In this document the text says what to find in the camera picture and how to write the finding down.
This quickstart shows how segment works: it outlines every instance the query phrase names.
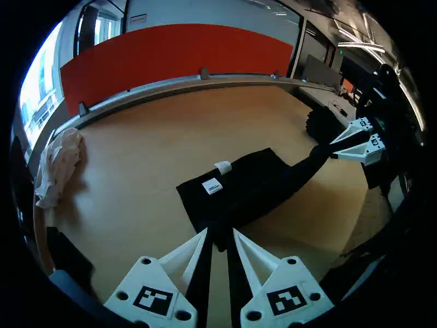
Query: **window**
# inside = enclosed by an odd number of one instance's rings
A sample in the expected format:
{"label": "window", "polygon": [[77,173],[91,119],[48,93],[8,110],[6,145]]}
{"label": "window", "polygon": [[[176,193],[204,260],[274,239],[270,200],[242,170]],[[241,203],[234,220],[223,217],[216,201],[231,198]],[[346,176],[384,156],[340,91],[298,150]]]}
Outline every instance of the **window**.
{"label": "window", "polygon": [[21,87],[21,119],[31,149],[59,101],[55,95],[53,62],[61,25],[62,22],[55,27],[39,49]]}
{"label": "window", "polygon": [[94,1],[82,8],[75,35],[74,56],[121,33],[124,12],[107,1]]}

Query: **crumpled white shirt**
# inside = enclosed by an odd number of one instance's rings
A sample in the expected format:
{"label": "crumpled white shirt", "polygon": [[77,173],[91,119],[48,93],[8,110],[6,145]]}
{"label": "crumpled white shirt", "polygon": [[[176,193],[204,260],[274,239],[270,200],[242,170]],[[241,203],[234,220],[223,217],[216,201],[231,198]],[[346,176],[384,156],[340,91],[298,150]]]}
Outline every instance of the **crumpled white shirt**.
{"label": "crumpled white shirt", "polygon": [[41,184],[35,189],[39,197],[37,206],[55,207],[62,197],[64,186],[71,178],[80,160],[79,143],[82,135],[76,128],[62,131],[42,152],[39,170]]}

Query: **desk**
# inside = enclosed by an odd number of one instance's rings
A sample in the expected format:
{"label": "desk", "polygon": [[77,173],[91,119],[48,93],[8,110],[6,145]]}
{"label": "desk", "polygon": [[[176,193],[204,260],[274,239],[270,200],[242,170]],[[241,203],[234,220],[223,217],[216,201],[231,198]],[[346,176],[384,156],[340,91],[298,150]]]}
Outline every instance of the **desk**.
{"label": "desk", "polygon": [[[293,165],[316,144],[310,108],[275,86],[204,90],[144,103],[83,128],[82,161],[44,213],[94,264],[104,302],[135,261],[196,233],[176,186],[271,147]],[[291,199],[241,232],[278,257],[301,257],[321,279],[343,250],[367,191],[359,163],[328,160]],[[230,326],[226,253],[213,250],[208,325]]]}
{"label": "desk", "polygon": [[[346,99],[337,96],[335,93],[303,86],[299,87],[299,91],[313,99],[320,106],[328,107],[344,126],[348,126],[349,122],[355,119],[356,108]],[[332,101],[335,101],[338,106],[347,113],[347,117],[344,117],[340,113],[340,109],[333,106]]]}

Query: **orange partition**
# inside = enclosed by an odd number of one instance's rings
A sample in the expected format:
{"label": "orange partition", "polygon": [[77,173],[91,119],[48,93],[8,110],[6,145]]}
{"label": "orange partition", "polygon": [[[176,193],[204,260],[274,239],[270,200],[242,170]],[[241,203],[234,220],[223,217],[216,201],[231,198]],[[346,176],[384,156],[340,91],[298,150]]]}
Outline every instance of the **orange partition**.
{"label": "orange partition", "polygon": [[119,92],[199,74],[286,75],[293,46],[239,28],[178,24],[145,28],[100,43],[61,68],[71,116]]}

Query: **white label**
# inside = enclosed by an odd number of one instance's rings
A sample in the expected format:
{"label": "white label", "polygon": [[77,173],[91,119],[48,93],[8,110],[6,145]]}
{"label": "white label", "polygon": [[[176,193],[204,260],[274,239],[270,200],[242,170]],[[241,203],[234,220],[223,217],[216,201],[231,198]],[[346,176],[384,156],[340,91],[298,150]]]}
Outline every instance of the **white label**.
{"label": "white label", "polygon": [[218,168],[218,170],[220,171],[220,173],[222,175],[224,175],[225,173],[228,173],[232,170],[231,163],[229,163],[228,161],[218,162],[218,163],[215,163],[214,165],[216,168]]}
{"label": "white label", "polygon": [[141,23],[146,21],[146,14],[131,17],[131,24]]}
{"label": "white label", "polygon": [[212,178],[211,180],[205,181],[202,183],[203,188],[205,188],[206,192],[210,195],[218,192],[223,189],[223,186],[216,178]]}

